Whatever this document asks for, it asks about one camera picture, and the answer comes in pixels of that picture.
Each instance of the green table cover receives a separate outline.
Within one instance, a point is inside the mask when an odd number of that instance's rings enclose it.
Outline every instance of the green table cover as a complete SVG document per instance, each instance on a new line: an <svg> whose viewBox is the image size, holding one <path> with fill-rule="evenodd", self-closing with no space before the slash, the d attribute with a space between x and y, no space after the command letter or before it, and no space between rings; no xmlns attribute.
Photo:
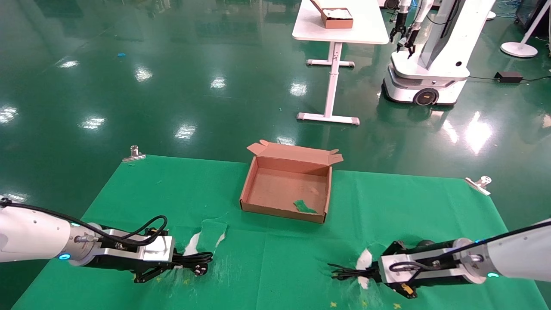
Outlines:
<svg viewBox="0 0 551 310"><path fill-rule="evenodd" d="M132 231L158 214L179 248L202 221L227 223L209 273L173 270L146 284L128 271L51 260L14 309L547 309L534 281L422 287L407 300L384 285L330 278L394 240L415 245L506 231L491 199L461 179L336 170L325 224L242 212L248 164L147 156L122 163L83 219Z"/></svg>

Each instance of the cardboard box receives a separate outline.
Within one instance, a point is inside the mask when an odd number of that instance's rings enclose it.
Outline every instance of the cardboard box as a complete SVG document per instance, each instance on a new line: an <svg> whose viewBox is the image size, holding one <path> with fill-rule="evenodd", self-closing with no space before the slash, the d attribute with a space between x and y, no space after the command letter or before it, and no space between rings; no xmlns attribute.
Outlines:
<svg viewBox="0 0 551 310"><path fill-rule="evenodd" d="M334 7L330 6L330 3L323 3L320 2L320 0L310 0L316 9L320 11L321 13L321 20L323 22L323 26L326 29L345 29L345 28L352 28L352 25L354 24L354 18L350 14L347 8L343 7ZM333 10L344 10L347 12L348 16L350 18L332 18L327 15L328 11Z"/></svg>
<svg viewBox="0 0 551 310"><path fill-rule="evenodd" d="M239 200L243 211L325 222L331 165L343 160L337 149L324 151L264 140L247 149L255 156ZM297 202L309 210L299 211Z"/></svg>

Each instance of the white table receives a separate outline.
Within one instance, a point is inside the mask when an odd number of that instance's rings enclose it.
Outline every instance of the white table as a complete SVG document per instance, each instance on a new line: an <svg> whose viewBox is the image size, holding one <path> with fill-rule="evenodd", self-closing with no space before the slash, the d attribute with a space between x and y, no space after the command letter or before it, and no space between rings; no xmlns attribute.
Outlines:
<svg viewBox="0 0 551 310"><path fill-rule="evenodd" d="M352 61L341 61L341 49L343 43L359 44L387 44L388 33L382 20L381 10L377 0L342 0L341 5L348 8L354 25L351 29L325 29L321 21L320 12L310 0L302 0L299 15L296 17L293 38L305 41L329 42L329 54L327 60L308 59L308 65L331 66L329 74L329 86L325 102L324 114L299 113L299 120L315 120L342 122L346 124L360 125L357 117L335 116L333 106L335 92L337 90L337 78L339 66L354 67Z"/></svg>

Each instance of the box flap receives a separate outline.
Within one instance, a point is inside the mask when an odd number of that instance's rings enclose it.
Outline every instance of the box flap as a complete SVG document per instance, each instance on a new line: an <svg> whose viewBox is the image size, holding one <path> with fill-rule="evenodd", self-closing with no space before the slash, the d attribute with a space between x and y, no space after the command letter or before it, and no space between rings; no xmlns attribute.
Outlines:
<svg viewBox="0 0 551 310"><path fill-rule="evenodd" d="M323 13L323 10L325 9L346 9L347 1L343 0L310 0L314 6L317 8L318 11Z"/></svg>
<svg viewBox="0 0 551 310"><path fill-rule="evenodd" d="M318 11L320 11L321 14L323 14L323 10L321 9L321 5L318 0L310 0L312 4L316 7Z"/></svg>
<svg viewBox="0 0 551 310"><path fill-rule="evenodd" d="M337 154L338 149L325 151L323 149L281 145L265 140L260 140L260 143L253 143L247 149L259 157L289 159L322 165L332 165L343 161L342 155Z"/></svg>

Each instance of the power adapter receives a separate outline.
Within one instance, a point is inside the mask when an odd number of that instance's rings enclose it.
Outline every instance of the power adapter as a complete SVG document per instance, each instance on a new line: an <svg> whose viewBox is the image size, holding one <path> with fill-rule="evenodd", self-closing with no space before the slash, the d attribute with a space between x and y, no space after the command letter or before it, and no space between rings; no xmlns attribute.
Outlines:
<svg viewBox="0 0 551 310"><path fill-rule="evenodd" d="M495 76L499 83L517 83L522 82L523 78L520 73L515 71L498 71Z"/></svg>

